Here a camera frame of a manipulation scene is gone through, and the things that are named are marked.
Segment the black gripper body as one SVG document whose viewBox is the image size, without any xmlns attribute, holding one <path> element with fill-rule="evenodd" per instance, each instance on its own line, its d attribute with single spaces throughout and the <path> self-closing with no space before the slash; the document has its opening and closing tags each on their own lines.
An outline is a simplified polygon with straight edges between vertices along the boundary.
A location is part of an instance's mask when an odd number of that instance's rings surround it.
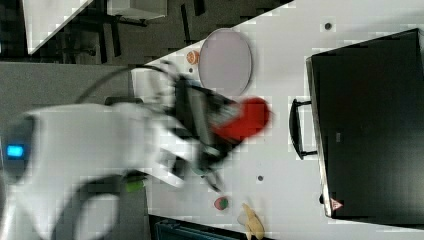
<svg viewBox="0 0 424 240">
<path fill-rule="evenodd" d="M 182 125 L 173 131 L 178 137 L 197 143 L 192 167 L 210 188 L 221 193 L 223 182 L 215 166 L 221 164 L 242 141 L 219 136 L 213 132 L 212 124 L 230 112 L 233 101 L 203 88 L 184 74 L 174 79 L 173 87 L 174 104 L 167 114 Z"/>
</svg>

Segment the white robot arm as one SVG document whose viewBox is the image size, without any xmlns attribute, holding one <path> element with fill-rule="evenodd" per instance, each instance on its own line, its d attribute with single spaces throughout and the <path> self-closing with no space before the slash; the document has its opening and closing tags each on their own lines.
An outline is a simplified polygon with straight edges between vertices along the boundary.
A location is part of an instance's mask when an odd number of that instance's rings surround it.
<svg viewBox="0 0 424 240">
<path fill-rule="evenodd" d="M 117 98 L 15 118 L 2 146 L 1 240 L 124 238 L 124 183 L 150 175 L 181 187 L 180 166 L 210 172 L 233 148 L 211 127 L 238 114 L 238 105 L 184 75 L 173 81 L 172 106 Z"/>
</svg>

